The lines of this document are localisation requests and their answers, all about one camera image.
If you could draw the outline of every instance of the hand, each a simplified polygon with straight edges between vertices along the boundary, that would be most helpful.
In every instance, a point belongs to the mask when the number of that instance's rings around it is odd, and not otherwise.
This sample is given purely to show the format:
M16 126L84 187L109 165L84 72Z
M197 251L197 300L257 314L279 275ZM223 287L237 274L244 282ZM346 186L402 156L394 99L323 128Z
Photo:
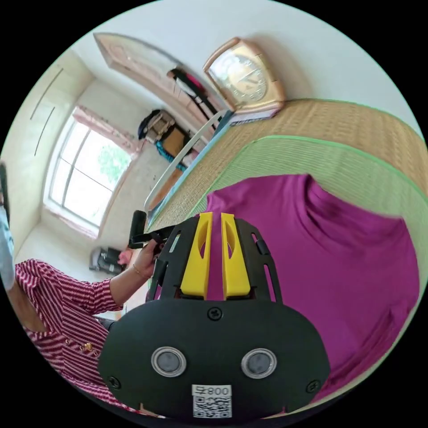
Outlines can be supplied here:
M134 266L140 271L141 275L147 279L151 278L155 268L155 254L157 242L152 239L139 253Z

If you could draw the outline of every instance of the tree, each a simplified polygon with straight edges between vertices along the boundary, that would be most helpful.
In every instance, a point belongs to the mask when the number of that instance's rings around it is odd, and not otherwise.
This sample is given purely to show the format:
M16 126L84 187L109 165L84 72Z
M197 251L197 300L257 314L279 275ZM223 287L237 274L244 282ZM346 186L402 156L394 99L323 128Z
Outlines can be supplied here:
M105 145L98 156L100 172L105 175L112 186L129 165L129 155L116 145Z

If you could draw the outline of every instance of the window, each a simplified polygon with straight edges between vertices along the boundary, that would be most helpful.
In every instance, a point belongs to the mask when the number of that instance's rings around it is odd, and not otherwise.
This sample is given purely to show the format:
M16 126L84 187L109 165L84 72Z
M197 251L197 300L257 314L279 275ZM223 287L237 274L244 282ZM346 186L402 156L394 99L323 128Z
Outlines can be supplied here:
M98 228L130 161L108 138L73 121L55 165L49 200Z

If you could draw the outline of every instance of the pink curtain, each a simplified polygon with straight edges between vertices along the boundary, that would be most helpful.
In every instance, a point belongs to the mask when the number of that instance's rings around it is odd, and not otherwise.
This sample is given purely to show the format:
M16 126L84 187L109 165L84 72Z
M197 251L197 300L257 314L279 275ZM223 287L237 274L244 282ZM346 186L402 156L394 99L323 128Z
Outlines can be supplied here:
M50 215L54 216L58 220L62 221L64 224L66 224L68 227L71 227L76 232L81 233L82 235L85 235L87 238L91 239L92 241L95 241L98 238L99 232L95 233L92 230L89 230L85 228L84 226L81 226L74 221L65 218L63 213L59 209L55 209L52 206L48 206L44 204L45 210L49 212Z
M144 141L139 141L135 135L113 125L108 119L87 107L77 106L73 112L73 117L77 122L113 141L132 158L137 157L143 148Z

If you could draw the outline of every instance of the striped shirt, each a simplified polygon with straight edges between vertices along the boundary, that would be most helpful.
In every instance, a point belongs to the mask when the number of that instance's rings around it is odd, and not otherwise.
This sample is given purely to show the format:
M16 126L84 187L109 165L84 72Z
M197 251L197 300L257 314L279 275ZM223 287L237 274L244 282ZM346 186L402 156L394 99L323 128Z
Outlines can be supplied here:
M47 263L27 260L16 265L16 281L27 294L46 332L24 328L28 337L69 383L131 412L120 403L98 373L98 357L108 331L93 315L120 311L110 293L110 280L75 280Z

